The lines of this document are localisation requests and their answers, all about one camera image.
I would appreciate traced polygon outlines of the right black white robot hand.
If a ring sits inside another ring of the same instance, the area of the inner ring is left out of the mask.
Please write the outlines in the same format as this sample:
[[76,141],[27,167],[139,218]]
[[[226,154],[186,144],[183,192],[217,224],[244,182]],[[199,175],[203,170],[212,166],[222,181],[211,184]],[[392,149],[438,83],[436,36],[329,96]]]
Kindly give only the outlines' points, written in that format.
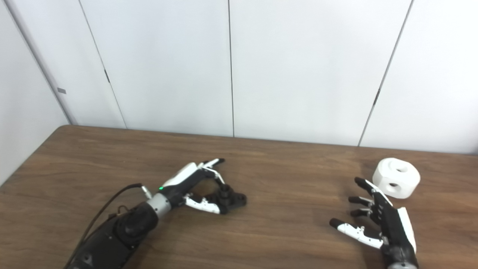
[[367,179],[355,177],[354,182],[366,190],[371,199],[349,197],[349,203],[365,206],[350,211],[350,216],[367,217],[380,231],[367,231],[364,226],[336,218],[330,219],[330,226],[364,245],[379,249],[386,269],[418,269],[415,234],[406,208],[395,208],[389,198]]

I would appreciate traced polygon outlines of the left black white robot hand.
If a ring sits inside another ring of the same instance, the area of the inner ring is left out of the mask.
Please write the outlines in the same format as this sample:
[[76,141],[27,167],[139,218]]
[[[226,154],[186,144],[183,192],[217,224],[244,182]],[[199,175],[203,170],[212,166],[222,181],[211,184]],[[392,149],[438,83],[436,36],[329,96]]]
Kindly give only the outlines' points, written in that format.
[[193,198],[192,189],[203,179],[214,179],[218,186],[225,186],[224,179],[214,167],[225,162],[223,158],[204,161],[199,164],[194,162],[185,165],[174,176],[167,180],[159,189],[158,194],[164,196],[170,209],[189,206],[193,209],[216,214],[227,214],[225,206],[209,201],[206,197]]

